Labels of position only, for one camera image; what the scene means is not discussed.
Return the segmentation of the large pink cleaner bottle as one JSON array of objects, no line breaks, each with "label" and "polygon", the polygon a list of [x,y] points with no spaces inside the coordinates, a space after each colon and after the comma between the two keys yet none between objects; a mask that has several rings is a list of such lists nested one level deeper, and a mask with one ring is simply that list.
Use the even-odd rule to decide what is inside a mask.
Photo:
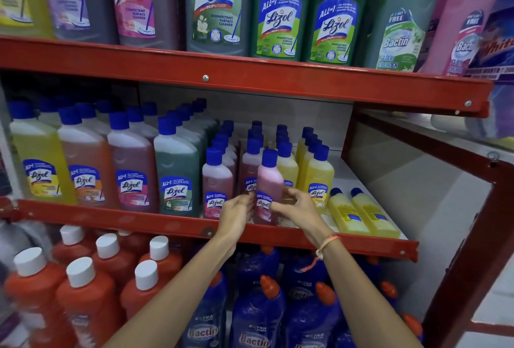
[{"label": "large pink cleaner bottle", "polygon": [[446,0],[428,56],[419,72],[462,77],[479,51],[496,0]]}]

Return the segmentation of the red metal shelf rack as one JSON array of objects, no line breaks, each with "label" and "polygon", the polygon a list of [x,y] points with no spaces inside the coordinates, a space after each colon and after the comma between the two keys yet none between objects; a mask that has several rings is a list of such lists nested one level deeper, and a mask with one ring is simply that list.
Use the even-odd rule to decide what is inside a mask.
[{"label": "red metal shelf rack", "polygon": [[4,94],[32,78],[89,98],[152,101],[160,112],[206,98],[211,116],[245,136],[312,126],[336,157],[335,186],[362,184],[403,239],[342,235],[348,250],[386,258],[399,309],[424,322],[427,348],[514,348],[514,152],[388,117],[386,111],[483,119],[493,83],[358,67],[137,49],[0,35]]}]

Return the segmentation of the purple detergent packet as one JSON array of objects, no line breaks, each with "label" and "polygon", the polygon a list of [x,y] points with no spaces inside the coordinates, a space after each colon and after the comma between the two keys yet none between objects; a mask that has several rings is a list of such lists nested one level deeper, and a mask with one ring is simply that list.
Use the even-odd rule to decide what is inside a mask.
[{"label": "purple detergent packet", "polygon": [[514,0],[496,0],[479,51],[465,74],[514,85]]}]

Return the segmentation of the person's right hand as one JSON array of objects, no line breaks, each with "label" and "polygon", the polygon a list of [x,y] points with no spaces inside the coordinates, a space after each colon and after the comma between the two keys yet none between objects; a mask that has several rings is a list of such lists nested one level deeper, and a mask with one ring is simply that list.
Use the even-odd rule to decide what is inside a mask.
[{"label": "person's right hand", "polygon": [[321,242],[329,235],[334,234],[333,230],[317,211],[309,194],[307,194],[307,212],[300,216],[285,217],[298,226],[306,237],[313,236],[316,242]]}]

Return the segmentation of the large grey-green cleaner bottle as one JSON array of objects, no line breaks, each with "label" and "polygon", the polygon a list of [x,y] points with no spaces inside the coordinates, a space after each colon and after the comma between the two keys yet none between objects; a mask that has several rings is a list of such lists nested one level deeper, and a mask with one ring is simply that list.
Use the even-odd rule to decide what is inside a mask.
[{"label": "large grey-green cleaner bottle", "polygon": [[185,0],[188,52],[249,56],[253,0]]}]

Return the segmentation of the group of medium blue-capped bottles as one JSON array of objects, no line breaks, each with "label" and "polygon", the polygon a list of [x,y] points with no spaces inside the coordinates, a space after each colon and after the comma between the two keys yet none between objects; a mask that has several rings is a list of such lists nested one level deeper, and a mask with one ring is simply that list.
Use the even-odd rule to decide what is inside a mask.
[{"label": "group of medium blue-capped bottles", "polygon": [[109,115],[106,135],[85,123],[79,106],[58,109],[55,128],[25,100],[8,101],[14,146],[32,196],[42,202],[158,213],[153,140],[132,128],[131,113]]}]

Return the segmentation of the small pink cleaner bottle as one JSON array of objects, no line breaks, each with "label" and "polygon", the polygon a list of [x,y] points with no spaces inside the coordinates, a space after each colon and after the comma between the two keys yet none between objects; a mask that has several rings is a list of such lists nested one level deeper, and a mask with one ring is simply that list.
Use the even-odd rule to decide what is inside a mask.
[{"label": "small pink cleaner bottle", "polygon": [[256,179],[253,221],[255,224],[277,226],[278,214],[271,210],[272,202],[282,202],[284,179],[277,168],[278,151],[265,149]]}]

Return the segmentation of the group of orange white-capped bottles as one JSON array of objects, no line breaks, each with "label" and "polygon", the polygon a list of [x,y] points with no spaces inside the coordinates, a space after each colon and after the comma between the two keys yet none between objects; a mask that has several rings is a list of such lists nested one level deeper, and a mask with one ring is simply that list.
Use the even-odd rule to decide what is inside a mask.
[{"label": "group of orange white-capped bottles", "polygon": [[93,252],[81,227],[60,232],[57,263],[42,247],[22,249],[3,286],[28,329],[23,348],[101,348],[183,266],[166,236],[106,233]]}]

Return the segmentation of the person's left forearm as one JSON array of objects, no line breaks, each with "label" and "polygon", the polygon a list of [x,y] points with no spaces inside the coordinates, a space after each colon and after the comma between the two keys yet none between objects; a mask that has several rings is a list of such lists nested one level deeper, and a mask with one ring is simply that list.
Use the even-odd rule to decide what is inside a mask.
[{"label": "person's left forearm", "polygon": [[189,263],[102,348],[174,348],[244,227],[218,228]]}]

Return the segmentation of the orange thread wristband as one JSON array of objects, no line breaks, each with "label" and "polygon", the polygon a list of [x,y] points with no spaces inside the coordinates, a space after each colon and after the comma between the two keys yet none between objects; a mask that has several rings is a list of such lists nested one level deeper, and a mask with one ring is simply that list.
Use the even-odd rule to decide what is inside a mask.
[{"label": "orange thread wristband", "polygon": [[312,262],[309,265],[300,269],[300,272],[302,273],[306,273],[312,270],[318,264],[318,262],[324,260],[324,251],[327,247],[331,245],[331,243],[337,242],[340,245],[342,245],[341,239],[336,234],[329,235],[321,242],[316,242],[316,239],[313,236],[308,236],[307,238],[311,241],[313,245],[317,246],[317,248],[314,251],[315,256],[313,257]]}]

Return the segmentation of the large pink-label cleaner bottle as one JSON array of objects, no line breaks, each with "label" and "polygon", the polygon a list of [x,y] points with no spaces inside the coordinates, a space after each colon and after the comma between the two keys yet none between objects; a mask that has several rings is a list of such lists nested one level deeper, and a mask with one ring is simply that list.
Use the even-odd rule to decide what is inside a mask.
[{"label": "large pink-label cleaner bottle", "polygon": [[122,46],[185,50],[183,0],[113,0]]}]

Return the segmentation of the group of blue orange-capped bottles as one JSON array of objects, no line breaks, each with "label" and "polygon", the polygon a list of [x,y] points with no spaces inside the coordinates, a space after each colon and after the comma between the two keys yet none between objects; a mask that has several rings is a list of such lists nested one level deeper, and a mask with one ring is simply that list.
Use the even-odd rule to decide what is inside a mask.
[{"label": "group of blue orange-capped bottles", "polygon": [[261,246],[237,261],[236,298],[221,270],[176,348],[357,348],[324,262]]}]

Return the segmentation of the large pale green cleaner bottle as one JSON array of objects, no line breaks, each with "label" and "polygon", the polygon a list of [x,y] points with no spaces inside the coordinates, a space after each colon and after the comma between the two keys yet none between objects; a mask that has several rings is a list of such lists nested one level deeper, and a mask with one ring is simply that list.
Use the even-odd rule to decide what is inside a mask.
[{"label": "large pale green cleaner bottle", "polygon": [[355,65],[413,72],[437,0],[366,0]]}]

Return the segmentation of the grey plastic bottle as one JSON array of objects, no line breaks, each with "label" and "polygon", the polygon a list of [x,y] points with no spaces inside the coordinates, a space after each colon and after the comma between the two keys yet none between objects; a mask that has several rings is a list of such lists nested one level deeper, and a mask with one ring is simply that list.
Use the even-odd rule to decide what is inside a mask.
[{"label": "grey plastic bottle", "polygon": [[14,257],[32,247],[42,248],[46,258],[54,261],[52,229],[37,221],[9,222],[0,219],[0,265],[8,273],[15,270]]}]

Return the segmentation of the person's left hand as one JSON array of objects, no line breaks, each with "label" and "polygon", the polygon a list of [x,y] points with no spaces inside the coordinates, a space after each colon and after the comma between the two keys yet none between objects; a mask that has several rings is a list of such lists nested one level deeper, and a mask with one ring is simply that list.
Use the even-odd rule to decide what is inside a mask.
[{"label": "person's left hand", "polygon": [[221,210],[214,238],[236,243],[243,234],[248,220],[237,220],[232,213],[232,199],[226,201]]}]

